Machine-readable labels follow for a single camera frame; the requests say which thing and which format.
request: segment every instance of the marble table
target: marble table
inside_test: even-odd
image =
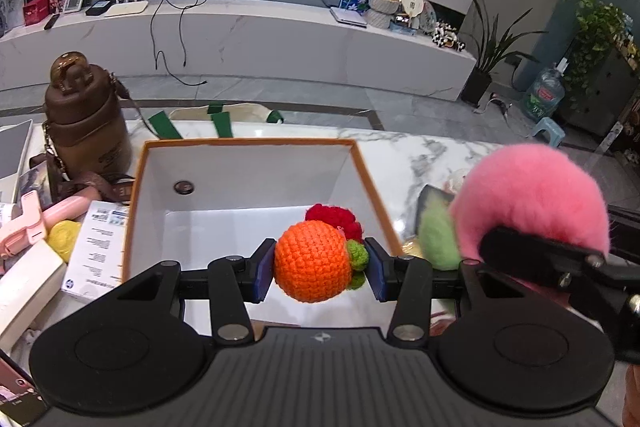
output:
[[[127,124],[134,150],[134,161],[130,168],[130,172],[133,173],[144,142],[155,138],[141,122],[130,121]],[[177,121],[175,126],[184,138],[216,136],[215,127],[210,122]],[[234,123],[233,133],[236,137],[322,137],[356,140],[401,241],[414,235],[415,205],[421,189],[426,184],[442,187],[452,172],[471,168],[481,158],[500,147],[496,144],[464,142],[444,137],[287,124]],[[28,157],[42,152],[43,147],[41,127],[34,126]],[[34,328],[47,328],[83,305],[60,292],[37,317]],[[388,326],[393,309],[393,303],[381,305],[380,317],[376,320],[378,324],[375,325],[380,325],[386,330],[385,322]],[[434,303],[433,311],[441,309],[442,307]],[[27,352],[28,346],[18,343],[12,356],[23,367],[27,367]]]

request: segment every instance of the brown water bottle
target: brown water bottle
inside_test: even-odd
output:
[[[131,143],[118,96],[125,87],[79,52],[53,63],[45,93],[44,125],[69,178],[80,172],[126,172]]]

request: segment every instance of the potted plant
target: potted plant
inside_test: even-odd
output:
[[[486,10],[486,4],[484,0],[473,0],[476,13],[480,19],[482,25],[482,35],[480,41],[470,34],[466,34],[473,39],[478,48],[478,63],[471,72],[465,87],[462,88],[460,93],[460,99],[463,102],[470,103],[471,105],[478,107],[478,102],[484,95],[484,92],[491,84],[491,72],[498,65],[498,63],[505,58],[509,57],[523,57],[532,60],[533,62],[539,62],[536,57],[524,52],[510,51],[511,46],[519,38],[525,35],[547,33],[545,31],[524,32],[514,35],[510,33],[517,23],[524,19],[531,12],[529,8],[520,17],[514,20],[513,23],[503,33],[500,40],[498,40],[498,19],[499,15],[493,18],[492,23],[489,22],[489,14]]]
[[[609,55],[625,29],[623,11],[602,1],[578,0],[575,17],[579,29],[569,46],[569,68],[562,78],[567,91],[565,105],[570,110],[579,110],[580,101],[591,94],[591,73]]]

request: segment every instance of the remote control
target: remote control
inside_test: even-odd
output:
[[[46,30],[50,30],[53,28],[53,25],[57,22],[57,20],[60,18],[60,14],[59,13],[54,13],[51,16],[51,19],[49,19],[47,21],[47,23],[44,25],[44,29]]]

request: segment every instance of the hand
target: hand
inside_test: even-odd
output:
[[[640,365],[630,365],[625,375],[625,406],[622,410],[624,427],[640,427]]]

